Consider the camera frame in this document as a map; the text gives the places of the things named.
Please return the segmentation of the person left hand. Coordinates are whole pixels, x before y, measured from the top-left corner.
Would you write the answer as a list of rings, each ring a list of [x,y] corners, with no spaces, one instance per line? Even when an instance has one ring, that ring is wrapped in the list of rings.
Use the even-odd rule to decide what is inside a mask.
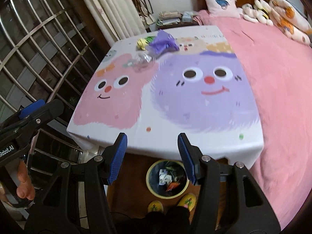
[[[33,200],[35,198],[35,189],[28,175],[27,166],[21,159],[19,159],[16,177],[20,182],[16,189],[18,197]]]

